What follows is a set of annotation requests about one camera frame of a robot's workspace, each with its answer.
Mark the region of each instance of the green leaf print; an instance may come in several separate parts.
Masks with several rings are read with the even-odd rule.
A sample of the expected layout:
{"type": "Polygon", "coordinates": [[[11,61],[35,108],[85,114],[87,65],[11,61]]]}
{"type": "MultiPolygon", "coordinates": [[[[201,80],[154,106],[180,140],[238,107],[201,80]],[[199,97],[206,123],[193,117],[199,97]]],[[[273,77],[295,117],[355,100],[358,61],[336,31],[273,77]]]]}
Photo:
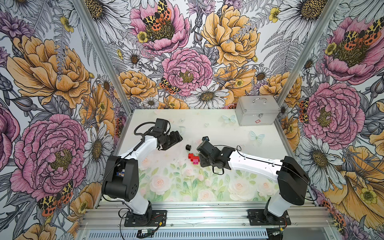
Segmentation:
{"type": "Polygon", "coordinates": [[[155,170],[152,171],[152,176],[155,175],[157,173],[157,171],[159,170],[159,168],[155,168],[155,170]]]}

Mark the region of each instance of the pink peony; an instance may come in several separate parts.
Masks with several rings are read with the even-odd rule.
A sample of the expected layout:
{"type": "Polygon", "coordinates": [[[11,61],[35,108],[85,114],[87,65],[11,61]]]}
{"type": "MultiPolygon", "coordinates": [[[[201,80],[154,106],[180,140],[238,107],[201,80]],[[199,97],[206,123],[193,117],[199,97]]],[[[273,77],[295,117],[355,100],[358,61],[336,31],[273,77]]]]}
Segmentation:
{"type": "Polygon", "coordinates": [[[193,49],[178,49],[171,58],[164,59],[162,65],[164,78],[172,86],[181,89],[181,96],[189,96],[191,91],[203,85],[208,86],[212,81],[210,60],[193,49]]]}
{"type": "Polygon", "coordinates": [[[86,172],[82,165],[87,141],[84,128],[68,115],[33,123],[15,145],[18,169],[12,173],[11,189],[39,200],[57,194],[71,180],[77,187],[86,172]]]}
{"type": "Polygon", "coordinates": [[[20,133],[16,118],[0,104],[0,171],[7,165],[12,155],[12,143],[20,133]]]}
{"type": "Polygon", "coordinates": [[[352,85],[357,85],[365,82],[384,67],[383,31],[381,31],[381,37],[370,46],[363,45],[350,51],[344,48],[347,43],[344,40],[346,32],[356,31],[360,33],[372,25],[372,21],[369,23],[364,22],[365,19],[358,22],[357,18],[352,20],[347,17],[333,31],[333,36],[327,40],[326,55],[321,63],[325,75],[332,76],[338,81],[348,81],[352,85]]]}
{"type": "Polygon", "coordinates": [[[359,106],[356,89],[346,83],[321,83],[309,99],[305,135],[328,142],[333,150],[348,146],[364,125],[365,115],[359,106]]]}
{"type": "Polygon", "coordinates": [[[171,53],[177,48],[182,48],[187,45],[189,38],[190,23],[188,18],[184,19],[183,15],[180,14],[179,7],[167,1],[168,9],[171,10],[171,19],[166,25],[162,26],[159,31],[153,31],[147,27],[143,22],[143,19],[148,16],[154,16],[157,12],[157,3],[155,7],[147,6],[147,9],[131,9],[130,19],[132,33],[138,35],[140,32],[145,33],[146,40],[141,41],[143,46],[148,51],[148,55],[161,55],[162,53],[171,53]]]}

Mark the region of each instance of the daisy center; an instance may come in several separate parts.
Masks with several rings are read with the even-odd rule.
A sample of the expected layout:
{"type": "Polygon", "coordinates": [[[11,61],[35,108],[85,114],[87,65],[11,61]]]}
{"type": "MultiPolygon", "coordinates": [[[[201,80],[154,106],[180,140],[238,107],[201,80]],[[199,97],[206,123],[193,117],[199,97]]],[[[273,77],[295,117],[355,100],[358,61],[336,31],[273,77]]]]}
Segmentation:
{"type": "Polygon", "coordinates": [[[331,112],[325,111],[325,107],[323,107],[322,109],[320,109],[320,116],[318,116],[316,120],[319,122],[320,126],[328,127],[332,121],[330,117],[331,112]]]}
{"type": "Polygon", "coordinates": [[[161,25],[161,29],[159,31],[154,31],[151,27],[147,27],[145,32],[147,33],[147,38],[150,41],[160,40],[163,38],[171,40],[175,34],[175,27],[172,25],[171,21],[166,21],[165,24],[161,25]]]}
{"type": "Polygon", "coordinates": [[[132,56],[131,61],[132,61],[132,63],[136,64],[136,63],[138,63],[139,58],[137,56],[132,56]]]}
{"type": "Polygon", "coordinates": [[[168,104],[170,108],[174,109],[176,107],[176,104],[174,102],[171,102],[168,104]]]}
{"type": "Polygon", "coordinates": [[[109,91],[109,88],[110,88],[109,82],[105,81],[103,85],[104,85],[104,89],[109,91]]]}
{"type": "Polygon", "coordinates": [[[261,80],[263,78],[265,78],[265,74],[264,73],[260,73],[256,76],[257,80],[261,80]]]}
{"type": "Polygon", "coordinates": [[[179,76],[183,79],[184,83],[191,83],[193,81],[193,74],[189,74],[189,71],[185,71],[185,73],[180,71],[179,76]]]}
{"type": "Polygon", "coordinates": [[[211,101],[214,96],[215,96],[214,93],[203,93],[200,96],[200,100],[202,100],[204,102],[208,102],[208,101],[211,101]]]}
{"type": "Polygon", "coordinates": [[[64,149],[59,152],[55,152],[56,161],[52,162],[50,165],[53,169],[57,170],[59,167],[62,167],[64,170],[68,169],[68,166],[72,162],[72,154],[68,149],[64,149]]]}
{"type": "Polygon", "coordinates": [[[328,159],[325,157],[324,153],[319,150],[313,151],[312,157],[317,166],[326,167],[328,165],[328,159]]]}
{"type": "Polygon", "coordinates": [[[96,140],[95,143],[93,144],[93,149],[92,149],[93,159],[99,159],[101,155],[101,148],[102,148],[101,141],[96,140]]]}
{"type": "Polygon", "coordinates": [[[374,199],[373,194],[370,191],[363,193],[364,200],[372,201],[374,199]]]}
{"type": "Polygon", "coordinates": [[[362,46],[356,46],[352,50],[347,51],[344,48],[346,43],[347,41],[342,41],[336,46],[336,49],[333,51],[333,57],[338,58],[340,61],[346,62],[350,68],[364,60],[369,46],[363,44],[362,46]]]}
{"type": "Polygon", "coordinates": [[[312,64],[313,64],[313,62],[312,62],[311,60],[308,60],[308,61],[305,63],[304,67],[308,69],[308,68],[312,67],[312,64]]]}
{"type": "Polygon", "coordinates": [[[87,201],[81,202],[80,203],[80,207],[78,209],[78,213],[79,214],[84,214],[87,211],[87,207],[88,207],[88,202],[87,201]]]}
{"type": "Polygon", "coordinates": [[[301,7],[301,15],[308,19],[320,16],[328,0],[307,0],[301,7]]]}
{"type": "Polygon", "coordinates": [[[92,18],[98,19],[103,13],[103,7],[97,0],[85,0],[88,11],[92,18]]]}

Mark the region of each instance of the blue butterfly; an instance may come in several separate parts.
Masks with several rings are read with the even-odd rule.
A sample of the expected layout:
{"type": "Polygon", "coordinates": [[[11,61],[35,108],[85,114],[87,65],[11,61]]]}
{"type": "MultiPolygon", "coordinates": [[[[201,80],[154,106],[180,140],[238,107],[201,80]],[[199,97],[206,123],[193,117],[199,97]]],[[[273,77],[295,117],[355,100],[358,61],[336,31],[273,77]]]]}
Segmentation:
{"type": "Polygon", "coordinates": [[[225,123],[236,122],[235,115],[232,115],[230,118],[224,115],[222,115],[221,117],[224,119],[225,123]]]}
{"type": "Polygon", "coordinates": [[[265,137],[265,134],[260,134],[256,136],[256,134],[253,131],[249,132],[249,135],[251,135],[251,140],[257,140],[259,143],[263,143],[263,139],[265,137]]]}

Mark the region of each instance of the white table surface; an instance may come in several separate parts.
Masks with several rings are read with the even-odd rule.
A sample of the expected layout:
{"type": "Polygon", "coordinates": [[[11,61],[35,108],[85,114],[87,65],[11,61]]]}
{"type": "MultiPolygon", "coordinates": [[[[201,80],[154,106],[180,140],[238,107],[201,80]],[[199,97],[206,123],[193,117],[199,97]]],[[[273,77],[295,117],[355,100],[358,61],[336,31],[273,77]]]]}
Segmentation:
{"type": "MultiPolygon", "coordinates": [[[[211,167],[193,165],[185,149],[196,156],[201,138],[208,136],[213,145],[227,145],[242,152],[271,159],[283,159],[287,152],[274,125],[242,126],[225,123],[222,115],[235,115],[234,109],[187,110],[135,110],[127,134],[122,139],[119,154],[126,152],[140,141],[133,130],[143,122],[155,122],[157,118],[170,121],[171,131],[179,131],[183,141],[167,151],[152,151],[139,162],[139,192],[150,201],[266,201],[278,190],[270,180],[244,171],[225,169],[224,175],[212,173],[211,167]],[[265,134],[262,143],[250,139],[250,131],[265,134]]],[[[142,126],[145,132],[151,125],[142,126]]]]}

